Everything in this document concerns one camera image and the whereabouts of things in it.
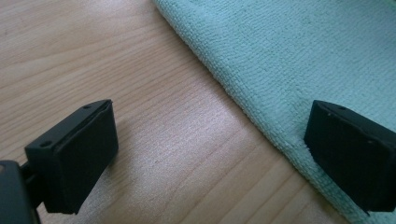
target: wooden table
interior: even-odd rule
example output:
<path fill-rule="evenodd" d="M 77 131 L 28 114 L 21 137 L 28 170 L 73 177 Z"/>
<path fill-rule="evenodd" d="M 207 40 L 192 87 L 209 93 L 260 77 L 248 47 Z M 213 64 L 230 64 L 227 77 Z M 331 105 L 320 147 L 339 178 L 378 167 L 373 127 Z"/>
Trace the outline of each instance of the wooden table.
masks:
<path fill-rule="evenodd" d="M 0 159 L 106 98 L 115 162 L 43 223 L 345 223 L 149 0 L 0 1 Z"/>

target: folded towel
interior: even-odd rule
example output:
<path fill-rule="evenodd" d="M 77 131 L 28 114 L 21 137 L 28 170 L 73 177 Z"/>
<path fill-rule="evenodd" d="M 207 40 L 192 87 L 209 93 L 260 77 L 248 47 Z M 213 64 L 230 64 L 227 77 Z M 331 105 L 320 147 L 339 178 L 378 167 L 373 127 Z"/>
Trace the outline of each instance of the folded towel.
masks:
<path fill-rule="evenodd" d="M 349 221 L 367 216 L 313 161 L 313 100 L 396 131 L 396 7 L 390 0 L 154 0 L 245 113 Z"/>

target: black plastic piece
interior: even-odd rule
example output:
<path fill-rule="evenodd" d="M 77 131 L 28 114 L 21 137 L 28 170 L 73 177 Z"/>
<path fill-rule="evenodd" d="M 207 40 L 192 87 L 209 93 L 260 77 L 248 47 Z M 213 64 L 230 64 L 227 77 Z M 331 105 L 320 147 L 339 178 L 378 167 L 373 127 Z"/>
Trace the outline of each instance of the black plastic piece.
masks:
<path fill-rule="evenodd" d="M 365 212 L 396 206 L 396 133 L 343 106 L 314 101 L 304 137 L 314 160 Z"/>
<path fill-rule="evenodd" d="M 0 223 L 40 223 L 15 161 L 0 161 Z"/>
<path fill-rule="evenodd" d="M 45 182 L 47 211 L 76 214 L 118 148 L 110 100 L 84 105 L 29 144 L 26 155 Z"/>

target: microfiber cloth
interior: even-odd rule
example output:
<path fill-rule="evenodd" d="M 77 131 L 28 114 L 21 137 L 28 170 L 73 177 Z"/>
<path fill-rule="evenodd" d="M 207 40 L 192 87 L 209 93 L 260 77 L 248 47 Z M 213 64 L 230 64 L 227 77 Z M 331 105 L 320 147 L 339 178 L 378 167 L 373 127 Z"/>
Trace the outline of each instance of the microfiber cloth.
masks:
<path fill-rule="evenodd" d="M 396 131 L 396 4 L 390 0 L 154 0 L 215 79 L 290 162 L 353 223 L 366 215 L 314 162 L 314 100 Z"/>

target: black mount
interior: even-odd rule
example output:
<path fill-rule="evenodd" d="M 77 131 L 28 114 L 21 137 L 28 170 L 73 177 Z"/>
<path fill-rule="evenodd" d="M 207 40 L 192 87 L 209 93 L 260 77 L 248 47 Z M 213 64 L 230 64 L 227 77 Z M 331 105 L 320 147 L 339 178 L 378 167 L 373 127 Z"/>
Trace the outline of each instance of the black mount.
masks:
<path fill-rule="evenodd" d="M 77 214 L 119 148 L 111 100 L 84 105 L 25 148 L 22 167 L 0 161 L 0 222 L 40 223 L 50 213 Z"/>

